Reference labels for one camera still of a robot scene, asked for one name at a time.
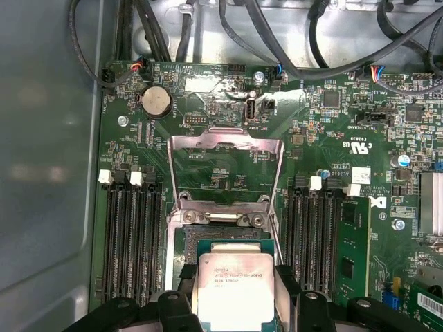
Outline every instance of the metal bracket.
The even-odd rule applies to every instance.
[[[177,174],[174,168],[174,151],[180,149],[214,149],[218,144],[233,144],[238,150],[268,151],[278,157],[277,171],[269,201],[268,212],[275,201],[278,177],[283,162],[284,143],[281,140],[252,138],[242,128],[219,128],[213,127],[204,131],[200,136],[171,136],[168,140],[168,159],[174,191],[175,208],[181,209],[179,191],[177,185]]]
[[[174,151],[180,149],[214,149],[218,144],[232,144],[238,150],[268,151],[278,157],[271,197],[262,195],[258,202],[238,202],[230,206],[213,201],[193,201],[189,192],[179,193],[174,167]],[[262,228],[271,233],[282,262],[278,242],[279,223],[274,201],[278,177],[283,162],[284,143],[281,140],[252,138],[241,128],[209,128],[200,136],[171,136],[168,140],[168,159],[174,193],[174,207],[168,216],[168,247],[166,250],[165,289],[172,288],[175,229],[195,223],[207,225],[211,221],[236,223],[242,227]]]
[[[188,5],[187,3],[182,3],[179,5],[179,12],[183,15],[191,16],[191,24],[194,23],[194,6]]]

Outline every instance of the gray metal panel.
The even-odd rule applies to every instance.
[[[60,331],[87,311],[100,99],[72,51],[69,2],[0,3],[2,331]],[[92,67],[97,40],[112,49],[113,6],[79,5]]]

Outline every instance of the black memory slot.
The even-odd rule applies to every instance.
[[[145,305],[158,288],[160,215],[157,186],[107,188],[104,302],[125,296]]]
[[[342,195],[336,190],[289,190],[287,263],[303,289],[331,295],[336,265],[337,209]]]
[[[316,249],[317,249],[317,229],[319,215],[319,199],[318,193],[309,193],[309,218],[307,224],[307,271],[306,285],[307,289],[315,289],[316,287]]]
[[[129,255],[131,248],[131,226],[132,226],[132,197],[134,195],[134,189],[131,188],[125,192],[126,195],[126,206],[125,206],[125,218],[122,233],[122,247],[123,247],[123,260],[121,264],[122,270],[122,284],[121,284],[121,293],[120,296],[127,296],[128,291],[128,271],[129,271]]]
[[[114,221],[116,213],[116,191],[107,188],[106,224],[105,224],[105,268],[103,270],[103,296],[102,302],[111,299],[112,296],[112,268],[114,262]]]
[[[157,261],[158,261],[158,247],[159,247],[159,218],[158,218],[158,200],[159,196],[156,192],[151,193],[151,227],[150,227],[150,242],[149,245],[149,251],[150,251],[150,264],[149,264],[149,280],[150,280],[150,286],[149,286],[149,292],[154,293],[156,290],[157,285]]]
[[[317,200],[317,217],[316,217],[316,254],[315,254],[315,262],[316,262],[316,267],[315,267],[315,276],[314,276],[314,289],[323,289],[323,283],[325,282],[324,280],[324,274],[323,274],[323,270],[324,270],[324,266],[325,264],[327,264],[327,262],[324,260],[325,259],[325,252],[323,250],[323,244],[325,241],[324,238],[324,234],[323,234],[323,229],[325,227],[325,206],[324,206],[324,202],[325,202],[325,197],[322,192],[318,193],[318,200]]]
[[[134,297],[140,303],[143,285],[143,260],[144,260],[144,238],[145,238],[145,215],[146,215],[146,193],[141,192],[138,201],[138,218],[136,221],[136,254],[134,262]]]
[[[297,198],[292,188],[289,188],[289,198],[288,198],[288,213],[286,215],[286,264],[295,265],[294,259],[296,258],[296,247],[295,239],[296,236],[296,221],[294,217],[294,210]]]

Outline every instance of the chip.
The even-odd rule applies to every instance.
[[[305,141],[305,137],[303,135],[292,136],[292,143],[295,145],[303,145],[304,141]]]
[[[354,262],[347,258],[342,258],[341,260],[341,274],[349,279],[354,278]]]
[[[338,91],[325,91],[323,93],[323,107],[340,107],[340,93]]]
[[[343,221],[346,223],[355,223],[355,205],[354,204],[346,204],[343,206]]]
[[[404,120],[406,122],[422,122],[423,107],[421,105],[406,105]]]
[[[399,181],[409,181],[413,175],[413,171],[410,169],[396,169],[395,178]]]
[[[303,156],[303,149],[293,149],[291,151],[291,156],[293,156],[293,157],[301,157],[301,156]]]

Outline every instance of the capacitor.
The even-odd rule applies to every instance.
[[[326,180],[331,176],[331,172],[328,169],[319,169],[316,173],[322,180]]]
[[[410,165],[410,158],[407,154],[396,154],[390,159],[392,167],[407,167]]]
[[[140,97],[143,109],[151,118],[162,118],[172,109],[172,97],[161,86],[151,86],[143,91]]]

